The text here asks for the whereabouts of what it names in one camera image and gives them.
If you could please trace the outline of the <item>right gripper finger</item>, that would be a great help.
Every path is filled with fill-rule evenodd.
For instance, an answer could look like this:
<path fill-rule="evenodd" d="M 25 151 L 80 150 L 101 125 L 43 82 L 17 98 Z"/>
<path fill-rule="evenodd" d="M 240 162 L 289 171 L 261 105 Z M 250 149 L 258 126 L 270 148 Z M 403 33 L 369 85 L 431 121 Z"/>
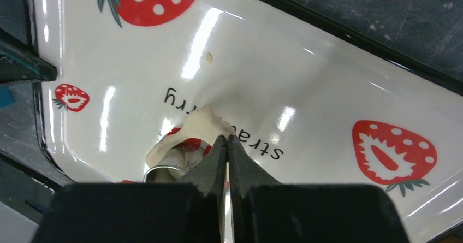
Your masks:
<path fill-rule="evenodd" d="M 53 198 L 33 242 L 222 242 L 227 140 L 182 180 L 74 183 Z"/>
<path fill-rule="evenodd" d="M 408 242 L 392 200 L 366 184 L 283 184 L 228 141 L 235 242 Z"/>

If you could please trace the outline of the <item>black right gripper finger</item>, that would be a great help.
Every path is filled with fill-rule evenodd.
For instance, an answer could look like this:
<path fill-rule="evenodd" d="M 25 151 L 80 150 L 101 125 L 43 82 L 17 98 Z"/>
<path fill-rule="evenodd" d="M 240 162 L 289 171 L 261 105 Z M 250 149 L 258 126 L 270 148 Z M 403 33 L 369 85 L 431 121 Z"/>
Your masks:
<path fill-rule="evenodd" d="M 1 84 L 21 81 L 46 82 L 57 79 L 57 68 L 20 43 L 1 39 Z"/>

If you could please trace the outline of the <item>beige dough lump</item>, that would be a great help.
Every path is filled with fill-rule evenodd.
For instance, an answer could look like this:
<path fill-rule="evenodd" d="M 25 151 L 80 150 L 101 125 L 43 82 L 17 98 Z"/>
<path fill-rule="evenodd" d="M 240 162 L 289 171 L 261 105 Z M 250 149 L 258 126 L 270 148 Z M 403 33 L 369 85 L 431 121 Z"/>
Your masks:
<path fill-rule="evenodd" d="M 143 182 L 174 182 L 200 163 L 219 136 L 236 134 L 232 125 L 209 108 L 188 114 L 183 123 L 166 134 L 146 156 L 149 169 Z"/>

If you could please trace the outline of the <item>white strawberry print tray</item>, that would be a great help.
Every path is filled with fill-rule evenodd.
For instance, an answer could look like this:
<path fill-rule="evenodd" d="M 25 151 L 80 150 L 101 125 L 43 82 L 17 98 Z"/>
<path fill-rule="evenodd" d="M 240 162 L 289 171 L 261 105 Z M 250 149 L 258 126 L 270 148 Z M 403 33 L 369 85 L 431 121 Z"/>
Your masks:
<path fill-rule="evenodd" d="M 141 181 L 210 107 L 281 182 L 376 185 L 412 242 L 462 225 L 462 96 L 422 68 L 277 0 L 33 1 L 40 141 L 71 180 Z"/>

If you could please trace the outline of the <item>blue toy brick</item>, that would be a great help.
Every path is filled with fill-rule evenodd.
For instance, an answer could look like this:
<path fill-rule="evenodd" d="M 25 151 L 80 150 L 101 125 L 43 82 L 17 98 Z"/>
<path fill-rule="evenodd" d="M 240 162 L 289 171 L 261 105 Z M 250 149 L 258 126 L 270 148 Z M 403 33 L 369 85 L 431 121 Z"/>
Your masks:
<path fill-rule="evenodd" d="M 15 103 L 15 98 L 8 86 L 0 87 L 0 108 L 10 106 Z"/>

